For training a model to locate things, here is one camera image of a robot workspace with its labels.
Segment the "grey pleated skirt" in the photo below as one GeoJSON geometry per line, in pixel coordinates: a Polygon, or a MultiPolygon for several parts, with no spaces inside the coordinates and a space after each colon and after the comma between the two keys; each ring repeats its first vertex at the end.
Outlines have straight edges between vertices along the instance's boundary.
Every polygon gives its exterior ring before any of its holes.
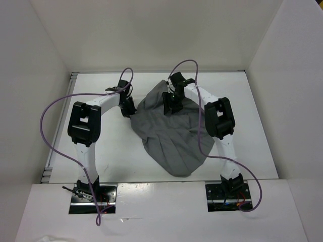
{"type": "Polygon", "coordinates": [[[148,92],[130,117],[131,127],[149,156],[165,171],[175,177],[188,177],[203,165],[214,140],[192,100],[185,98],[182,110],[164,115],[162,93],[167,89],[162,80],[148,92]]]}

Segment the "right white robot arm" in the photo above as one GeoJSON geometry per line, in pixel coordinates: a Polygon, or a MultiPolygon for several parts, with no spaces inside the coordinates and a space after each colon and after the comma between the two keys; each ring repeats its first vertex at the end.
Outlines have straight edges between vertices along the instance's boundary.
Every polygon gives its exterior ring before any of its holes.
{"type": "Polygon", "coordinates": [[[168,91],[162,93],[164,114],[173,114],[183,109],[182,101],[187,98],[199,105],[204,114],[205,129],[214,139],[219,159],[225,161],[221,171],[221,192],[226,198],[233,198],[243,187],[243,176],[236,159],[233,133],[235,119],[228,98],[219,98],[199,87],[194,79],[169,77],[166,81],[168,91]]]}

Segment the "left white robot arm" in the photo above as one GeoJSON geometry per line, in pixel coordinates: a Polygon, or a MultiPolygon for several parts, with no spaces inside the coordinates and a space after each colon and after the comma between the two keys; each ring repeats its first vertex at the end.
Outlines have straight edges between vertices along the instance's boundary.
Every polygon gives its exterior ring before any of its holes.
{"type": "Polygon", "coordinates": [[[105,95],[87,102],[75,102],[68,125],[68,135],[75,145],[78,171],[77,189],[88,201],[100,197],[99,174],[95,162],[95,145],[101,133],[101,116],[119,107],[123,117],[134,115],[136,108],[131,96],[132,87],[106,89],[105,95]]]}

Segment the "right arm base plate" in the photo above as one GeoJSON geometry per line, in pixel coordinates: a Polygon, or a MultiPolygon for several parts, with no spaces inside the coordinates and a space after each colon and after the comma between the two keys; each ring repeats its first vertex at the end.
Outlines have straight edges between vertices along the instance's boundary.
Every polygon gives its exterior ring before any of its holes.
{"type": "Polygon", "coordinates": [[[220,182],[206,183],[205,191],[208,212],[238,211],[240,206],[243,210],[253,208],[248,183],[231,195],[225,195],[220,182]]]}

